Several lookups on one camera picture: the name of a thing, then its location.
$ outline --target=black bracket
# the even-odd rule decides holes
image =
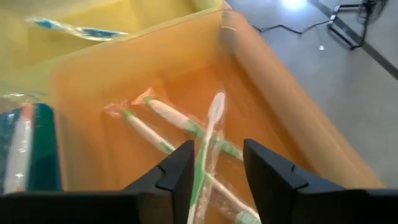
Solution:
[[[344,189],[246,139],[244,168],[262,223],[397,223],[398,190]]]
[[[194,143],[187,141],[122,191],[37,192],[0,196],[3,223],[186,224],[192,194]]]
[[[333,13],[332,13],[329,23],[328,23],[329,30],[332,31],[334,34],[336,34],[338,37],[340,37],[344,42],[346,42],[349,45],[350,50],[354,50],[354,49],[357,49],[358,47],[362,47],[363,44],[365,43],[365,37],[366,37],[366,33],[368,31],[369,18],[372,14],[372,11],[373,11],[373,8],[375,5],[376,5],[376,3],[374,1],[368,1],[368,2],[364,2],[362,4],[343,4],[343,5],[336,6],[335,9],[333,10]],[[365,8],[366,16],[364,18],[361,37],[359,39],[359,42],[356,43],[354,41],[348,40],[347,37],[345,37],[341,32],[337,31],[334,28],[333,24],[335,23],[336,19],[338,18],[337,15],[341,9],[359,9],[360,7]]]

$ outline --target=black cable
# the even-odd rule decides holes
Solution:
[[[310,25],[309,27],[304,28],[302,31],[293,30],[292,28],[289,28],[289,27],[287,27],[287,26],[285,26],[285,25],[282,25],[282,24],[279,24],[279,25],[276,25],[276,26],[272,26],[272,27],[266,27],[266,28],[258,28],[258,27],[255,26],[255,25],[252,25],[252,26],[253,26],[253,28],[255,28],[255,29],[256,29],[257,31],[259,31],[260,33],[262,33],[262,32],[267,32],[267,31],[269,31],[269,30],[272,30],[272,29],[281,27],[281,28],[287,29],[288,31],[291,31],[291,32],[293,32],[293,33],[295,33],[295,34],[301,36],[301,35],[303,35],[305,32],[309,31],[310,29],[312,29],[312,28],[314,28],[314,27],[316,27],[316,26],[325,24],[325,23],[327,23],[327,22],[329,22],[329,20],[323,21],[323,22],[319,22],[319,23],[316,23],[316,24],[313,24],[313,25]]]

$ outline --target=toothbrush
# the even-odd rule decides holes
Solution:
[[[200,147],[199,157],[195,164],[195,175],[193,177],[193,189],[192,189],[192,197],[190,202],[189,214],[188,214],[188,223],[193,223],[195,219],[195,210],[197,209],[197,204],[199,201],[199,194],[203,188],[203,184],[206,179],[206,158],[209,151],[209,143],[210,138],[213,134],[214,128],[216,124],[221,120],[222,115],[224,114],[225,108],[225,94],[217,93],[214,97],[214,100],[211,102],[210,108],[208,110],[208,126],[206,129],[205,136],[203,138],[203,142]]]
[[[128,35],[125,32],[78,27],[36,16],[28,17],[26,21],[44,29],[65,32],[76,37],[100,42],[110,41],[117,37]]]
[[[175,147],[169,144],[165,139],[160,137],[154,130],[148,127],[144,122],[137,118],[129,110],[124,110],[123,114],[128,120],[129,124],[136,130],[139,131],[151,144],[153,144],[158,150],[166,154],[171,154]],[[212,175],[206,173],[206,177],[210,179],[215,189],[221,192],[228,200],[233,202],[241,210],[235,217],[237,224],[260,224],[260,218],[257,212],[251,207],[245,205],[238,199],[232,192],[230,192],[221,182],[219,182]]]
[[[26,190],[32,155],[33,113],[34,106],[27,104],[17,121],[7,158],[5,194]]]
[[[194,122],[194,120],[185,116],[181,112],[172,108],[171,106],[159,101],[155,100],[150,96],[146,96],[144,98],[144,103],[161,117],[166,119],[168,122],[174,124],[176,127],[186,131],[189,134],[194,136],[203,137],[203,127],[201,127],[198,123]],[[239,150],[233,143],[228,141],[223,141],[221,145],[221,150],[230,154],[231,156],[243,161],[243,154],[241,150]]]
[[[123,113],[130,125],[140,132],[140,134],[143,135],[147,141],[152,143],[158,150],[167,154],[170,154],[175,150],[173,146],[171,146],[167,141],[165,141],[161,136],[159,136],[154,130],[148,127],[129,110],[123,110]]]
[[[259,214],[254,211],[251,207],[242,203],[232,192],[230,192],[222,183],[220,183],[217,179],[215,179],[211,175],[207,175],[207,178],[210,179],[214,188],[216,188],[219,192],[222,192],[223,195],[228,198],[229,201],[233,202],[235,206],[240,208],[240,212],[236,215],[235,223],[238,224],[261,224]]]

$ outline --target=yellow plastic bin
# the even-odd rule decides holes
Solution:
[[[223,0],[39,0],[0,4],[0,76],[84,49],[99,42],[80,39],[26,23],[39,16],[74,26],[137,35],[157,24],[219,10]]]
[[[222,86],[224,135],[240,148],[251,138],[345,187],[382,185],[245,18],[218,11],[87,49],[57,68],[52,93],[65,190],[122,189],[165,157],[105,113],[151,86],[202,121]],[[242,162],[221,153],[216,173],[254,206]],[[209,217],[223,219],[212,208]]]

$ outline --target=gray floor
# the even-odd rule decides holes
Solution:
[[[227,1],[258,27],[283,24],[301,30],[328,19],[305,0]],[[321,2],[333,9],[338,3],[359,0]],[[398,24],[398,2],[390,3],[369,27],[367,40],[398,66],[398,46],[392,44],[398,40],[398,29],[393,29]],[[360,30],[355,15],[341,18]],[[398,187],[398,81],[363,49],[351,52],[339,44],[326,25],[308,31],[301,39],[280,28],[261,35],[380,179],[388,187]]]

